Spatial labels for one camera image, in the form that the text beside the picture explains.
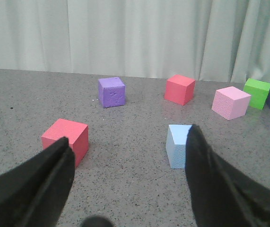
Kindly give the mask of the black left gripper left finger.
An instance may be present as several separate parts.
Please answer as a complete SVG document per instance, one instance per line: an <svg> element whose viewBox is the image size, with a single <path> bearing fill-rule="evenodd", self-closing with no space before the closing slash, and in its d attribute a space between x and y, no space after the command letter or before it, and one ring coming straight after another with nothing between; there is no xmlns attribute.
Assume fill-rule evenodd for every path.
<svg viewBox="0 0 270 227"><path fill-rule="evenodd" d="M54 227L69 196L75 155L62 137L0 175L0 227Z"/></svg>

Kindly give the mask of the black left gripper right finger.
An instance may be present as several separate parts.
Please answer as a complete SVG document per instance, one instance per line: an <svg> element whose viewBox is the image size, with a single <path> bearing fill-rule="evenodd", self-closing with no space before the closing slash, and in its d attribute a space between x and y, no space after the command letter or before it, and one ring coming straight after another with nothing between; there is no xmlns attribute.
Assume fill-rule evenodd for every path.
<svg viewBox="0 0 270 227"><path fill-rule="evenodd" d="M270 227L270 190L237 170L193 124L186 141L185 174L199 227Z"/></svg>

